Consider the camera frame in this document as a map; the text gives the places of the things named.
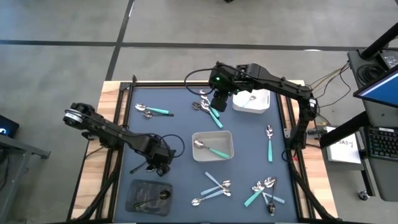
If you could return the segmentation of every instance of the keyboard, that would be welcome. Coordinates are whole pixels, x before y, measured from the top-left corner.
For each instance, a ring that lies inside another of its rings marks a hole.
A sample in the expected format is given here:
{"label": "keyboard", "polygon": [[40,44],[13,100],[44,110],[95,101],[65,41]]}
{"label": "keyboard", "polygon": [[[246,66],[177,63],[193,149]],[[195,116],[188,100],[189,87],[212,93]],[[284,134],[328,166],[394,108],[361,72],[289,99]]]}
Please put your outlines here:
{"label": "keyboard", "polygon": [[398,130],[369,127],[367,136],[371,157],[398,161]]}

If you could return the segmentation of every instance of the monitor screen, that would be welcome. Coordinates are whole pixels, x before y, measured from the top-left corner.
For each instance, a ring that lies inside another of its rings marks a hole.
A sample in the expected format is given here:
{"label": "monitor screen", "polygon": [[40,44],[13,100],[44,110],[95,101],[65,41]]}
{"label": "monitor screen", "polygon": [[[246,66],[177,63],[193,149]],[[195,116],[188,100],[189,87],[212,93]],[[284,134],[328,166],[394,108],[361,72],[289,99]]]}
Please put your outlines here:
{"label": "monitor screen", "polygon": [[354,96],[398,108],[397,67],[394,67],[392,72],[386,72],[386,75],[379,80],[360,88]]}

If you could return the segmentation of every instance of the desk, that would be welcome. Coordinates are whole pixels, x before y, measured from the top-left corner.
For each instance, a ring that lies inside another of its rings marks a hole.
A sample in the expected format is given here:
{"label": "desk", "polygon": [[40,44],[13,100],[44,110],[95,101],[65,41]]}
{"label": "desk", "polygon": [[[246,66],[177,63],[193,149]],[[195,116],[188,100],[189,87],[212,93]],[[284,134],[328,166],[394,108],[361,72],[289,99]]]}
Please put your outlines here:
{"label": "desk", "polygon": [[[104,82],[103,89],[101,91],[101,96],[99,98],[98,109],[97,112],[102,114],[106,119],[113,120],[114,113],[116,110],[116,102],[118,100],[119,88],[121,83],[124,82]],[[139,82],[139,83],[159,83],[159,82]],[[124,111],[126,108],[126,98],[127,94],[123,94],[120,116],[118,118],[119,123],[122,122],[124,118]],[[282,96],[282,106],[284,108],[284,115],[287,128],[290,128],[290,119],[288,112],[288,102]],[[299,107],[296,101],[292,102],[292,111],[295,114],[295,117],[298,118]],[[315,140],[308,140],[310,144],[318,144]],[[90,153],[97,148],[99,148],[98,141],[91,141],[87,147],[86,153]],[[305,171],[307,172],[308,183],[309,186],[316,196],[316,198],[320,201],[320,203],[326,208],[326,210],[337,217],[337,211],[335,207],[335,203],[333,200],[333,195],[331,192],[328,176],[326,173],[325,164],[322,158],[322,152],[318,148],[315,147],[307,147],[303,152],[303,160],[305,163]],[[116,162],[117,151],[112,152],[113,157],[111,160],[111,169],[109,172],[113,170],[113,165]],[[96,194],[99,192],[101,187],[101,181],[103,179],[104,166],[106,161],[106,155],[108,151],[103,149],[101,151],[96,152],[91,155],[87,160],[83,163],[81,174],[78,179],[78,183],[76,184],[76,191],[73,196],[70,212],[68,218],[77,218],[79,217],[90,205],[92,200],[95,198]],[[295,162],[296,168],[300,168],[300,164],[298,161]],[[98,218],[106,217],[108,215],[109,209],[109,201],[111,190],[107,192],[104,199],[104,206],[102,209],[102,214]],[[304,218],[309,217],[309,211],[307,209],[307,201],[303,194],[303,192],[299,189],[298,194],[300,197],[300,204],[302,208],[302,213]]]}

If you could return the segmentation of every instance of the light blue handle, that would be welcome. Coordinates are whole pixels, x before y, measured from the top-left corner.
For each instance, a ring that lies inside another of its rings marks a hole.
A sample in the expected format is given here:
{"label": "light blue handle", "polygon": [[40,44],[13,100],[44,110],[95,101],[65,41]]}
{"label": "light blue handle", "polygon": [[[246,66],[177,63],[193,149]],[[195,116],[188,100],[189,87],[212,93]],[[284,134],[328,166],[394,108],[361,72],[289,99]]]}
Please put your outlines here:
{"label": "light blue handle", "polygon": [[261,189],[261,190],[257,191],[254,195],[249,197],[249,199],[247,199],[244,202],[244,206],[246,206],[246,207],[249,206],[254,201],[254,199],[256,199],[256,197],[258,197],[261,194],[262,190],[264,190],[264,189]]}
{"label": "light blue handle", "polygon": [[170,112],[169,111],[167,111],[167,110],[161,110],[161,109],[156,109],[156,108],[147,108],[148,110],[151,110],[151,111],[155,111],[155,112],[158,112],[158,113],[162,113],[162,114],[169,114]]}
{"label": "light blue handle", "polygon": [[272,144],[271,144],[271,139],[268,140],[268,162],[272,162]]}
{"label": "light blue handle", "polygon": [[217,155],[219,155],[219,156],[225,158],[225,159],[229,159],[229,158],[230,158],[230,156],[229,156],[228,154],[225,154],[225,153],[223,153],[223,152],[217,151],[216,149],[209,148],[209,150],[210,150],[211,152],[214,152],[215,154],[217,154]]}
{"label": "light blue handle", "polygon": [[204,190],[204,191],[200,192],[200,195],[202,195],[202,196],[206,195],[206,194],[208,194],[208,193],[210,193],[210,192],[212,192],[214,190],[217,190],[218,188],[219,188],[219,186]]}
{"label": "light blue handle", "polygon": [[[270,198],[272,198],[272,195],[270,195],[270,194],[265,193],[265,195],[268,196],[268,197],[270,197]],[[279,203],[285,203],[285,200],[283,200],[283,199],[281,199],[281,198],[279,198],[279,197],[275,197],[275,196],[274,196],[274,200],[277,201],[277,202],[279,202]]]}
{"label": "light blue handle", "polygon": [[264,198],[264,201],[266,201],[266,205],[268,205],[268,199],[267,199],[267,196],[266,196],[266,193],[263,193],[263,198]]}
{"label": "light blue handle", "polygon": [[210,175],[207,171],[205,172],[205,175],[211,180],[213,181],[216,185],[220,186],[221,184],[212,176]]}
{"label": "light blue handle", "polygon": [[213,112],[210,111],[211,118],[213,118],[214,122],[217,124],[219,128],[223,128],[223,125],[221,122],[216,118],[216,116],[213,114]]}
{"label": "light blue handle", "polygon": [[202,198],[202,200],[204,200],[204,199],[209,199],[209,198],[212,198],[212,197],[215,197],[215,196],[219,196],[220,194],[223,194],[223,193],[224,193],[223,190],[219,190],[219,191],[217,191],[216,193],[213,193],[213,194],[211,194],[211,195],[209,195],[209,196],[206,196],[206,197]]}
{"label": "light blue handle", "polygon": [[220,117],[220,114],[219,114],[219,112],[216,109],[214,109],[214,108],[210,108],[210,109],[213,112],[214,116],[216,116],[217,118]]}

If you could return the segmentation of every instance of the wooden table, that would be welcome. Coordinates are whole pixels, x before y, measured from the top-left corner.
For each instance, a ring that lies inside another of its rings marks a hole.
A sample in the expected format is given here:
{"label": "wooden table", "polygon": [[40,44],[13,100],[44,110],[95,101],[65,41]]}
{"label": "wooden table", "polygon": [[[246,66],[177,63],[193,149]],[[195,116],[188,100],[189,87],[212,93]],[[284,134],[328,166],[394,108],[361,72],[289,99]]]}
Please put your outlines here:
{"label": "wooden table", "polygon": [[[293,81],[303,85],[303,81]],[[116,102],[119,94],[119,81],[108,81],[104,82],[101,96],[99,98],[97,113],[102,114],[106,119],[112,121],[114,118]],[[119,123],[122,122],[124,117],[124,109],[126,106],[126,95],[124,94],[121,114],[119,117]],[[286,98],[282,96],[282,106],[284,107],[285,120],[287,127],[290,128],[289,114],[287,111]],[[292,100],[292,106],[294,109],[295,118],[299,116],[299,106],[295,100]],[[314,124],[310,123],[308,128],[314,128]],[[308,139],[307,143],[318,145],[318,141],[314,139]],[[98,149],[100,144],[98,141],[91,141],[88,145],[87,154]],[[323,161],[322,152],[319,148],[307,146],[303,152],[303,159],[305,162],[305,168],[308,176],[308,183],[311,191],[314,193],[319,202],[326,208],[328,213],[337,217],[337,211],[335,207],[335,202],[333,200],[333,195],[330,188],[329,178],[326,173],[325,163]],[[102,149],[95,154],[88,157],[83,164],[83,169],[81,177],[77,186],[76,198],[73,203],[73,210],[71,218],[79,217],[90,205],[90,203],[95,198],[96,194],[100,191],[101,180],[104,172],[104,163],[106,159],[107,149]],[[295,162],[296,168],[299,170],[298,162]],[[302,204],[303,217],[308,218],[307,202],[304,193],[299,188],[300,203]],[[111,189],[104,201],[103,217],[107,215],[109,196]]]}

